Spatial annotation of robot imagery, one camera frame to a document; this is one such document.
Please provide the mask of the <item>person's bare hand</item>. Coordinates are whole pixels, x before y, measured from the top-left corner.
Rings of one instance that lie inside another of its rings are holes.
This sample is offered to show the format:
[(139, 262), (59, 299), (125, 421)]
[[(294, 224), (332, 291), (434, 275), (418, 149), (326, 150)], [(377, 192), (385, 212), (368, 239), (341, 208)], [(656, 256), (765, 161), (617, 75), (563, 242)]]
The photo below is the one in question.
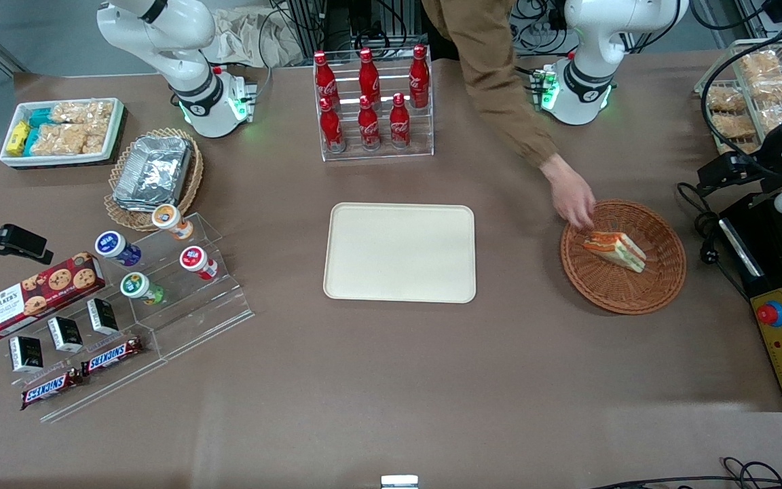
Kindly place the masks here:
[(557, 153), (540, 165), (540, 171), (558, 215), (579, 230), (592, 229), (595, 195), (587, 181)]

